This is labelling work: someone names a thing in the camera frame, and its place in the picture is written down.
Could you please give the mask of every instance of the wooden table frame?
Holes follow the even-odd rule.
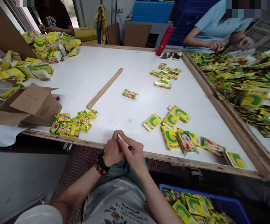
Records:
[[[156,49],[151,48],[139,48],[139,47],[128,47],[128,46],[116,46],[116,45],[101,45],[101,44],[85,44],[81,43],[82,46],[92,47],[103,47],[103,48],[114,48],[114,49],[126,49],[126,50],[137,50],[137,51],[150,51],[155,52]],[[228,128],[231,130],[243,150],[246,152],[252,163],[255,165],[258,171],[251,171],[245,169],[234,168],[226,165],[218,165],[206,162],[200,162],[196,160],[189,160],[184,158],[178,158],[174,156],[167,156],[152,152],[144,152],[145,158],[170,162],[187,167],[197,167],[201,169],[213,170],[222,173],[228,173],[233,175],[251,177],[261,179],[263,181],[270,181],[270,153],[267,149],[259,142],[259,140],[253,135],[249,127],[244,121],[238,116],[235,110],[225,100],[218,100],[216,97],[215,87],[208,79],[206,74],[198,67],[198,65],[192,60],[192,58],[184,53],[181,57],[183,62],[186,64],[188,69],[191,71],[198,84],[201,86],[206,96],[209,98],[217,112],[220,114]],[[23,134],[31,135],[40,138],[51,139],[60,142],[67,142],[81,146],[87,146],[92,148],[104,149],[105,144],[96,143],[91,141],[85,141],[80,139],[67,138],[60,135],[53,135],[44,132],[38,132],[33,130],[25,130]]]

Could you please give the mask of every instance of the black wristband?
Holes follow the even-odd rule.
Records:
[[[106,171],[108,172],[110,167],[106,166],[104,163],[104,159],[103,159],[103,155],[104,154],[99,154],[98,155],[98,163],[100,164],[100,166]]]

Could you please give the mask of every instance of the table top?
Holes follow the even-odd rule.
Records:
[[[183,71],[178,80],[172,80],[172,89],[154,86],[158,78],[149,74],[160,63]],[[121,129],[127,136],[144,144],[144,151],[191,160],[224,164],[220,158],[199,149],[199,154],[167,150],[160,127],[149,132],[143,123],[154,113],[165,118],[170,105],[177,105],[192,116],[188,123],[179,121],[177,127],[204,136],[239,153],[249,170],[256,170],[223,119],[182,60],[161,59],[154,52],[81,46],[79,54],[53,64],[54,76],[49,81],[28,79],[24,84],[57,87],[53,95],[60,96],[62,113],[72,117],[85,106],[123,68],[123,72],[93,106],[100,114],[91,121],[88,133],[80,132],[79,139],[106,143],[113,131]],[[139,94],[138,101],[122,96],[125,89]],[[35,131],[48,133],[48,127],[35,127]]]

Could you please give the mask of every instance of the red thermos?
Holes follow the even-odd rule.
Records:
[[[159,45],[159,48],[157,49],[156,55],[160,56],[162,54],[162,52],[165,49],[173,31],[174,31],[174,27],[167,28],[166,33],[164,34],[164,37]]]

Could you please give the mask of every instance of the cardboard box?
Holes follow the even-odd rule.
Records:
[[[34,83],[18,89],[0,105],[0,124],[13,126],[22,122],[50,127],[62,108],[51,94],[55,89]]]

